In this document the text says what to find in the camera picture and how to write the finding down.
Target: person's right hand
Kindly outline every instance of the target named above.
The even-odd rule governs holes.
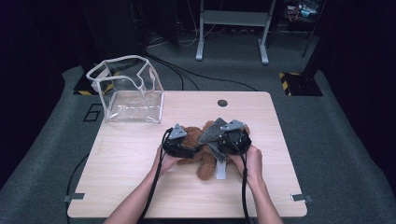
[[[229,155],[235,162],[239,173],[244,172],[244,163],[240,155]],[[262,151],[253,145],[247,150],[247,182],[262,180]]]

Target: hand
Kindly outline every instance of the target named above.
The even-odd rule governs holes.
[[[157,171],[158,162],[160,161],[161,156],[162,156],[161,155],[161,146],[159,146],[157,148],[157,154],[155,156],[154,163],[152,163],[151,172],[155,173]],[[170,170],[181,159],[182,158],[177,158],[177,157],[173,157],[173,156],[169,156],[168,154],[165,154],[163,156],[163,166],[161,167],[160,176],[162,176],[168,170]]]
[[[244,172],[244,163],[240,155],[229,155],[238,167],[239,173]],[[262,180],[262,151],[253,145],[247,150],[247,182]]]

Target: wooden table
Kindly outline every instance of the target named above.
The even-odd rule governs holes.
[[[228,105],[221,107],[218,100]],[[271,96],[255,91],[166,91],[161,124],[102,123],[76,189],[84,198],[71,202],[68,215],[108,217],[149,171],[167,129],[176,123],[202,128],[217,118],[247,124],[252,144],[262,150],[263,178],[277,211],[282,217],[305,216],[305,203],[290,197],[301,190]],[[146,217],[244,217],[236,166],[227,166],[227,179],[213,176],[208,181],[195,175],[198,166],[176,165],[168,171],[157,184]],[[251,217],[257,216],[249,187],[247,209]]]

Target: gray carpet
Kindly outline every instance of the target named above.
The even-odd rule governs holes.
[[[304,194],[313,198],[305,217],[285,223],[396,223],[396,201],[387,179],[370,159],[332,95],[325,76],[315,80],[322,97],[286,96],[279,72],[301,72],[315,46],[302,58],[305,39],[274,36],[268,49],[270,64],[261,64],[259,36],[217,36],[205,42],[204,59],[195,61],[197,43],[176,48],[170,44],[148,52],[202,76],[243,82],[273,98],[290,156]],[[166,90],[181,91],[180,78],[152,62]],[[84,122],[99,96],[73,94],[80,67],[64,72],[64,94],[29,152],[0,192],[0,223],[65,223],[62,202],[69,176],[89,153],[103,113]],[[252,91],[232,82],[190,77],[202,91]],[[195,88],[187,80],[184,90]],[[72,181],[74,190],[82,167]],[[102,223],[100,218],[71,219],[71,223]],[[237,220],[163,220],[164,223],[236,223]]]

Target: gray cloth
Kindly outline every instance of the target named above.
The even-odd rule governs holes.
[[[226,124],[227,122],[223,119],[216,119],[216,121],[206,131],[204,131],[198,139],[198,143],[200,145],[208,144],[213,156],[221,162],[224,162],[227,156],[219,152],[219,144],[217,140],[219,139],[219,136],[224,133],[220,127]]]

